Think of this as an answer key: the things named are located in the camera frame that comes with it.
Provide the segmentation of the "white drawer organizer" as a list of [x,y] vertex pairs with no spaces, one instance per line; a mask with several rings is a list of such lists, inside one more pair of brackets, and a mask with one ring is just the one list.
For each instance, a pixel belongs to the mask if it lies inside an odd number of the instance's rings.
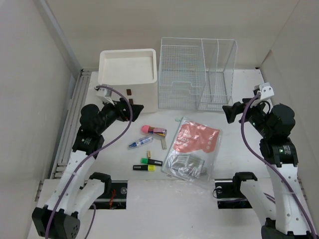
[[158,110],[158,72],[154,49],[104,50],[100,53],[98,83],[122,93],[142,113]]

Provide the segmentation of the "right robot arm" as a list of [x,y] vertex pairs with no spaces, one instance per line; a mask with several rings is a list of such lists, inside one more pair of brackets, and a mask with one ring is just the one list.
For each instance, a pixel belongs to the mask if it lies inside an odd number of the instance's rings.
[[301,203],[303,193],[298,182],[298,156],[289,135],[295,126],[294,111],[278,104],[266,113],[267,101],[255,96],[232,106],[223,106],[228,123],[241,115],[240,128],[247,149],[260,159],[269,172],[273,196],[261,189],[252,172],[237,172],[231,191],[243,196],[255,211],[264,239],[317,239],[310,216]]

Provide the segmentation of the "booklet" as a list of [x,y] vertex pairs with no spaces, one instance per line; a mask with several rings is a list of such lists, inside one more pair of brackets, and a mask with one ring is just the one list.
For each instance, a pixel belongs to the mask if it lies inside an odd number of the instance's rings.
[[205,190],[214,187],[213,171],[223,131],[182,118],[161,171]]

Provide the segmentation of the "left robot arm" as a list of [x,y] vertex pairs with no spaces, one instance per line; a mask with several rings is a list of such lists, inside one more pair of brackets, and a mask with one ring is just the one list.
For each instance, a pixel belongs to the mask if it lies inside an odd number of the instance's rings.
[[36,207],[32,213],[39,236],[47,239],[77,237],[80,219],[98,197],[107,197],[112,190],[108,174],[94,172],[89,179],[85,178],[103,147],[103,132],[116,120],[135,121],[143,108],[143,105],[130,104],[120,98],[114,103],[104,103],[102,109],[95,104],[81,109],[80,128],[59,184],[45,205]]

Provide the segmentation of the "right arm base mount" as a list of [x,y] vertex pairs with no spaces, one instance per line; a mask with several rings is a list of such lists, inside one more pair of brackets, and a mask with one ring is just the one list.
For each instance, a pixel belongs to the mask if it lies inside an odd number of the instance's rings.
[[232,179],[215,180],[213,197],[217,199],[218,209],[251,209],[247,198],[235,189]]

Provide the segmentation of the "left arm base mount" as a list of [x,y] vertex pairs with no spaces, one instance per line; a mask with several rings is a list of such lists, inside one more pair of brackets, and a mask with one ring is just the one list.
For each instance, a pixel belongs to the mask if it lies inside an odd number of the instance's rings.
[[112,181],[110,190],[94,201],[97,210],[125,210],[127,206],[128,182]]

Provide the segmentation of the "pink-capped marker jar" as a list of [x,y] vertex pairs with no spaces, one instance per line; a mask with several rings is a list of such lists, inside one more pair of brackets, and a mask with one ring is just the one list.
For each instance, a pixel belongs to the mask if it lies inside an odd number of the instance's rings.
[[167,134],[166,129],[160,128],[160,127],[152,127],[149,125],[142,126],[141,131],[144,134],[153,134],[153,135],[156,135],[156,136],[161,137],[161,138],[165,138],[166,134]]

